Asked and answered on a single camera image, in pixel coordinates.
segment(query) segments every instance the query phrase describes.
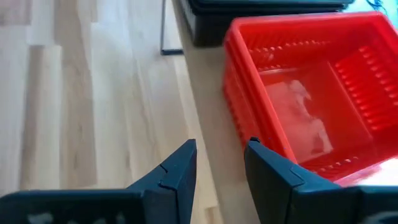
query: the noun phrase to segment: black tray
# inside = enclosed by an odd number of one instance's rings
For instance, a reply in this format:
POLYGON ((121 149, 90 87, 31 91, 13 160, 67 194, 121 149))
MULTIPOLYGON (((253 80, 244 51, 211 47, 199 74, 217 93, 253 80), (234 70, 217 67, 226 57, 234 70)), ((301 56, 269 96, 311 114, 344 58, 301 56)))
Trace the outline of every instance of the black tray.
POLYGON ((353 0, 179 0, 197 47, 222 44, 234 18, 336 12, 353 0))

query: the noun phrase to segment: hardwood floor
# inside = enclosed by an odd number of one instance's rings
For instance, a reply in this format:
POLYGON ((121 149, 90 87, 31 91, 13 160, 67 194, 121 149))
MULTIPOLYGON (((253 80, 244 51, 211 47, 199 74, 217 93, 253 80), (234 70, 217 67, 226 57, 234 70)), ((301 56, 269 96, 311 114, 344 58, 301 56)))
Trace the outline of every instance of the hardwood floor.
MULTIPOLYGON (((123 188, 188 138, 192 223, 222 223, 184 57, 159 55, 160 1, 0 2, 0 195, 123 188)), ((181 46, 171 4, 168 46, 181 46)))

